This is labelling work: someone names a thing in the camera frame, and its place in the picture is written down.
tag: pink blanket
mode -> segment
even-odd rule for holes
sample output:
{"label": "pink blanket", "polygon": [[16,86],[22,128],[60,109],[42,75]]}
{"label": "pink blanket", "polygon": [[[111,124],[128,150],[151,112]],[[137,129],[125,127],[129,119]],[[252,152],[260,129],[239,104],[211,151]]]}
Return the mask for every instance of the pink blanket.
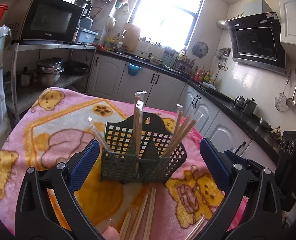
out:
{"label": "pink blanket", "polygon": [[[159,115],[171,131],[175,113],[144,108]],[[104,134],[106,122],[121,122],[133,115],[133,105],[94,98],[74,91],[50,88],[43,92],[33,107],[12,131],[0,151],[0,219],[14,232],[16,202],[28,167],[38,170],[67,162],[81,152],[93,138],[87,120],[91,116],[98,130]],[[183,140],[187,160],[163,184],[155,184],[156,202],[150,239],[185,239],[202,216],[210,219],[224,194],[217,188],[200,156],[202,136],[192,129]],[[99,182],[100,160],[97,160],[82,189],[74,193],[79,205],[98,230],[111,218],[120,230],[130,204],[140,206],[150,184],[115,181]],[[54,194],[49,196],[60,224],[69,229]],[[245,208],[243,200],[231,227],[236,227]],[[145,225],[143,216],[136,239],[142,239]]]}

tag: kettle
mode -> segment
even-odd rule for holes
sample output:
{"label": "kettle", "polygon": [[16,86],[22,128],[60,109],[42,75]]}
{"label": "kettle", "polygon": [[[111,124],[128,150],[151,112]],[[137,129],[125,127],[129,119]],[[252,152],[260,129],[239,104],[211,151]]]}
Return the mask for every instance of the kettle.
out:
{"label": "kettle", "polygon": [[238,110],[241,110],[244,106],[244,103],[245,103],[245,99],[243,96],[238,96],[236,99],[235,99],[235,108],[237,108]]}
{"label": "kettle", "polygon": [[255,103],[255,100],[253,98],[248,99],[245,101],[244,105],[243,105],[243,112],[248,115],[251,116],[256,108],[257,104]]}
{"label": "kettle", "polygon": [[90,10],[92,9],[91,2],[86,0],[76,0],[75,5],[84,9],[79,22],[80,27],[90,30],[93,22],[89,17]]}

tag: utensil rack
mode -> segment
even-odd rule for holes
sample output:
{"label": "utensil rack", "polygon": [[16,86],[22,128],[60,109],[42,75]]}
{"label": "utensil rack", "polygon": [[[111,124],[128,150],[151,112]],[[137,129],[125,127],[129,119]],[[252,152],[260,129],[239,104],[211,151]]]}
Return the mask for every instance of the utensil rack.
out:
{"label": "utensil rack", "polygon": [[[185,162],[186,150],[180,143],[170,157],[161,157],[171,140],[171,133],[159,116],[143,113],[143,132],[137,158],[132,136],[133,120],[132,115],[123,122],[106,123],[104,138],[115,152],[102,150],[100,180],[165,184]],[[135,172],[136,163],[139,163],[138,174]]]}

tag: kitchen cabinet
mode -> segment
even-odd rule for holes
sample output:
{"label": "kitchen cabinet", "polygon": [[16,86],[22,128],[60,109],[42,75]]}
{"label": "kitchen cabinet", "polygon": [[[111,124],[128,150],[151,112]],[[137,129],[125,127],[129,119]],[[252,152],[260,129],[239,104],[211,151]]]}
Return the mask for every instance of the kitchen cabinet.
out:
{"label": "kitchen cabinet", "polygon": [[184,107],[183,116],[187,115],[188,108],[192,105],[192,102],[196,103],[196,100],[199,97],[199,93],[192,86],[186,84],[183,92],[178,100],[178,104]]}
{"label": "kitchen cabinet", "polygon": [[184,86],[185,82],[157,73],[145,106],[173,112]]}
{"label": "kitchen cabinet", "polygon": [[195,128],[202,136],[205,136],[220,109],[202,94],[197,98],[195,105],[195,111],[200,111],[204,114],[204,116],[195,124]]}
{"label": "kitchen cabinet", "polygon": [[245,159],[253,160],[265,168],[269,168],[271,171],[275,172],[276,165],[273,161],[268,157],[268,155],[261,149],[261,147],[255,142],[251,141],[247,149],[241,155],[241,157]]}
{"label": "kitchen cabinet", "polygon": [[222,111],[219,111],[205,137],[210,139],[219,152],[226,150],[235,152],[243,142],[246,142],[245,146],[240,148],[238,155],[241,155],[251,142],[251,139]]}
{"label": "kitchen cabinet", "polygon": [[126,66],[121,78],[116,100],[133,104],[135,93],[138,91],[147,91],[145,96],[145,100],[147,100],[156,75],[157,71],[143,67],[136,76],[130,76]]}
{"label": "kitchen cabinet", "polygon": [[123,60],[97,54],[91,69],[88,94],[116,100],[125,65]]}
{"label": "kitchen cabinet", "polygon": [[290,60],[296,63],[296,0],[279,0],[280,43]]}

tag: window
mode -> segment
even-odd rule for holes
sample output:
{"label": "window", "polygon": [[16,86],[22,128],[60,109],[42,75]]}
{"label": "window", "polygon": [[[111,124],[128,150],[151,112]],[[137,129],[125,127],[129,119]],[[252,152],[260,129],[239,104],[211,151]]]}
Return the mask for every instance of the window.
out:
{"label": "window", "polygon": [[202,0],[138,0],[130,23],[141,28],[140,37],[180,51],[187,46]]}

